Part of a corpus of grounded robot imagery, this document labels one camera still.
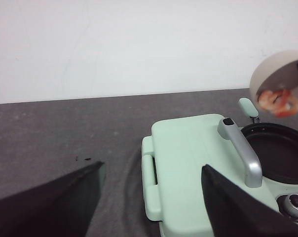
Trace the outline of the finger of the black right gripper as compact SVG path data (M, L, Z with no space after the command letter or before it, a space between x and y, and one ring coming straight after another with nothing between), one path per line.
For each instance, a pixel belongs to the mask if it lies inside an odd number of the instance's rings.
M216 237L298 237L298 225L253 198L212 166L201 169L207 214Z

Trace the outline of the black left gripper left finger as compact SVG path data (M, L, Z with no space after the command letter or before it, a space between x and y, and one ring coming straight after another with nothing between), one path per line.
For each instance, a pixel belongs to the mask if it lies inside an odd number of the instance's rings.
M0 237L84 237L99 203L105 164L97 161L0 199Z

